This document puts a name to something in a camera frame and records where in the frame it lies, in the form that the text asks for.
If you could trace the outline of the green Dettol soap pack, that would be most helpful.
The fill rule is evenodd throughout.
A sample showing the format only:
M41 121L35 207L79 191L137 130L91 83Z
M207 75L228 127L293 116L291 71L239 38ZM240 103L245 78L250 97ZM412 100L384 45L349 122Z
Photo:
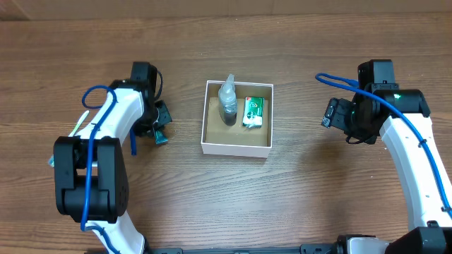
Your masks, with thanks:
M245 97L244 117L242 125L246 128L260 128L263 125L263 110L265 99L263 97Z

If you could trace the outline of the Colgate toothpaste tube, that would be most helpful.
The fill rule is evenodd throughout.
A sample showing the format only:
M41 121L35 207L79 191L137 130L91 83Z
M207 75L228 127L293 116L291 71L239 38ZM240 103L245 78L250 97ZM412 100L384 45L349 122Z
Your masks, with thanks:
M155 143L157 145L164 145L168 142L167 137L161 130L156 130L154 133Z

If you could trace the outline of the clear foam pump bottle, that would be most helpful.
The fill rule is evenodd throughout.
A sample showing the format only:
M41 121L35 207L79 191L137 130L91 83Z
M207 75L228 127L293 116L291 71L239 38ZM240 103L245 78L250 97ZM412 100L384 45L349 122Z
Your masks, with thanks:
M227 80L218 91L220 116L227 126L235 125L237 121L238 102L234 85L234 74L229 74Z

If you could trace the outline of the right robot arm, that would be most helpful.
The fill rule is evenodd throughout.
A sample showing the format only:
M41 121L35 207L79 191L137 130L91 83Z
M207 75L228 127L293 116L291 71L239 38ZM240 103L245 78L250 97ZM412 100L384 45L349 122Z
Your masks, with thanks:
M375 236L342 235L331 253L450 253L451 182L433 135L430 110L419 90L354 89L353 100L330 99L322 119L357 144L381 138L403 189L409 231L388 242Z

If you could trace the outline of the blue disposable razor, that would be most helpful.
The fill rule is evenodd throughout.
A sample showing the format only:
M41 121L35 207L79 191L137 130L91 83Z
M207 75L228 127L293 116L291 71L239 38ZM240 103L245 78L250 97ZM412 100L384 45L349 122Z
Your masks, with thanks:
M131 145L131 155L136 156L137 155L136 135L135 135L133 129L131 129L129 132L129 139L130 139L130 145Z

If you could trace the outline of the white green toothbrush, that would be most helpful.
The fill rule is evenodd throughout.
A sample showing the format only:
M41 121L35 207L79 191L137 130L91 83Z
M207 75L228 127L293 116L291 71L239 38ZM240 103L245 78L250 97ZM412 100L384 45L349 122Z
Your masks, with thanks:
M89 115L90 111L86 110L85 112L82 113L82 115L80 116L80 118L78 119L76 125L74 126L73 130L69 133L69 137L73 137L76 133L77 130L81 127L82 123L85 121L85 119L87 118L87 116ZM51 167L54 167L54 155L52 155L49 158L48 164Z

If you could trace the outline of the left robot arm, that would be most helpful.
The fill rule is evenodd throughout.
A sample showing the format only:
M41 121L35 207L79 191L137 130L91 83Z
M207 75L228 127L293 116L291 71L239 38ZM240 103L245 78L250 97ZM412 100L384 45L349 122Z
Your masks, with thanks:
M163 133L171 116L160 99L162 86L151 78L116 80L106 91L105 103L82 130L57 138L50 164L54 168L56 206L60 214L93 232L107 253L150 253L126 211L129 182L122 145L136 138L168 139Z

